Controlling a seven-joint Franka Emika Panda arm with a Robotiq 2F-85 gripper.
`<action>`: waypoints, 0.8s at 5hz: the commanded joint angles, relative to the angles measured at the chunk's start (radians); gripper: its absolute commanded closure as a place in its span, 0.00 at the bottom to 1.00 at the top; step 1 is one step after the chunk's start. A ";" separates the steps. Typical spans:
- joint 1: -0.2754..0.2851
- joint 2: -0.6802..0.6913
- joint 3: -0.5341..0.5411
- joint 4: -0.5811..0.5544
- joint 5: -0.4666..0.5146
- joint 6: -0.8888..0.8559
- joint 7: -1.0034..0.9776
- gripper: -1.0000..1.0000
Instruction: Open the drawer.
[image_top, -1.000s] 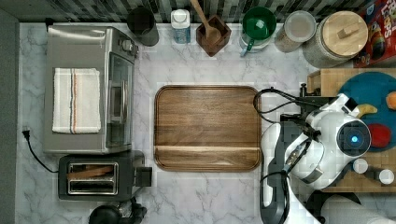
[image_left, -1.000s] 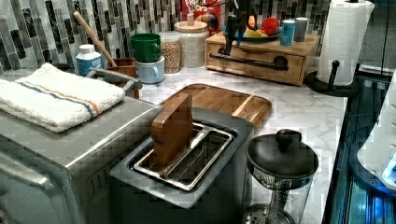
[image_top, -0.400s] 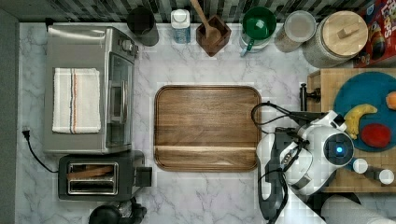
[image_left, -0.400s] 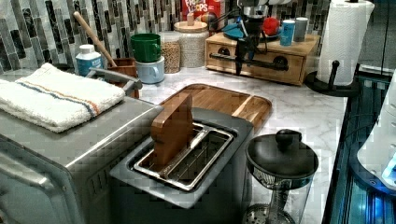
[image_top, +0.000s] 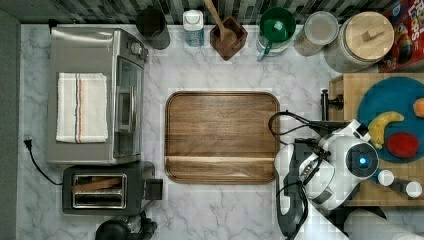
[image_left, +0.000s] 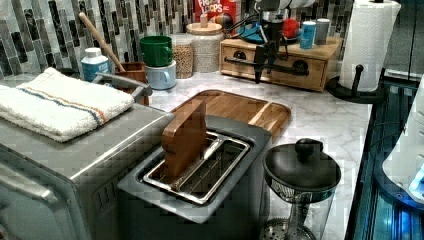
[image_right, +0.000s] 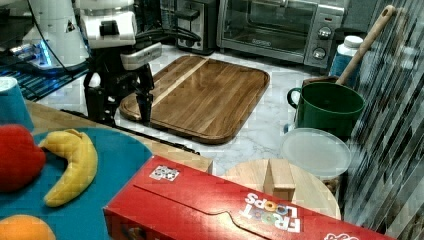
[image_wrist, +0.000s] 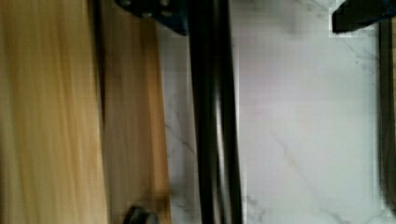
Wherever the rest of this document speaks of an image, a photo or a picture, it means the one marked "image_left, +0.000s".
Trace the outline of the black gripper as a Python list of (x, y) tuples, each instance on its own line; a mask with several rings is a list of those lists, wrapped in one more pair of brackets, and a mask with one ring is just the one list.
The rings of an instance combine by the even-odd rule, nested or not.
[[(259, 14), (259, 35), (267, 44), (267, 64), (273, 65), (278, 55), (285, 10), (290, 8), (290, 0), (255, 1), (255, 11)], [(265, 60), (265, 47), (257, 45), (254, 56), (255, 82), (257, 84), (261, 81)]]

